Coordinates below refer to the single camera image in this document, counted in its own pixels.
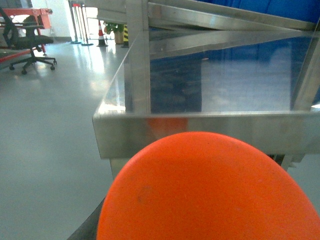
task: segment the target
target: orange ball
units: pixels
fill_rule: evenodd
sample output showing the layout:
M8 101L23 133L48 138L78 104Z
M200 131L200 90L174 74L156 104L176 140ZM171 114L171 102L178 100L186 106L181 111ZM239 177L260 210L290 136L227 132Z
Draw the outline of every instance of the orange ball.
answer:
M320 219L267 155L209 132L138 152L103 203L97 240L320 240Z

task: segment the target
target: potted plant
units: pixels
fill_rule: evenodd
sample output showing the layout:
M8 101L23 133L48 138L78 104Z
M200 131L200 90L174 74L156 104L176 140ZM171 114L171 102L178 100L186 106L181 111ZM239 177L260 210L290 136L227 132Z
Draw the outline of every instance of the potted plant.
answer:
M106 34L114 33L114 41L115 44L123 44L124 43L124 24L114 23L114 22L105 22L104 32Z

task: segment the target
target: black office chair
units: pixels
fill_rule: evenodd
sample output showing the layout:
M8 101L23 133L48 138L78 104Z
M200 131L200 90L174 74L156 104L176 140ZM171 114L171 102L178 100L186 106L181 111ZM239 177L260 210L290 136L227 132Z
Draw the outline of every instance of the black office chair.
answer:
M41 48L40 48L41 44L52 44L54 42L54 39L52 37L48 37L44 35L35 35L35 29L41 28L43 26L36 25L37 24L36 22L34 22L34 25L30 25L30 22L13 23L12 20L6 15L6 13L1 7L0 7L0 14L2 15L5 21L3 36L8 47L15 50L30 49L30 54L31 54L31 57L11 63L9 67L10 70L14 70L15 69L14 65L16 64L26 63L23 66L23 70L21 73L27 74L26 68L36 62L49 64L51 65L50 69L55 70L56 68L54 65L57 64L57 61L54 57L38 57L38 56L35 56L34 54L34 48L36 48L39 52L41 52ZM19 36L17 26L27 31L26 36L24 37Z

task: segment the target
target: yellow and black barrier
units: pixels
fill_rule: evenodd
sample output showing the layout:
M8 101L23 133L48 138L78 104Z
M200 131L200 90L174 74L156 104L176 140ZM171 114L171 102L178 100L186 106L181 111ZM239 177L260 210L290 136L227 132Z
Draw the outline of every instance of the yellow and black barrier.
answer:
M124 25L122 48L129 48L128 27Z

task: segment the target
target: epoxy floor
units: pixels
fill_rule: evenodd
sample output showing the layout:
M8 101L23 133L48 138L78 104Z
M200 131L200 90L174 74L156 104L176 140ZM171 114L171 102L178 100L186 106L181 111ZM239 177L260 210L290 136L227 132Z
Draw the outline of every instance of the epoxy floor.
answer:
M67 239L106 195L92 116L128 51L108 44L48 45L55 71L0 70L1 240Z

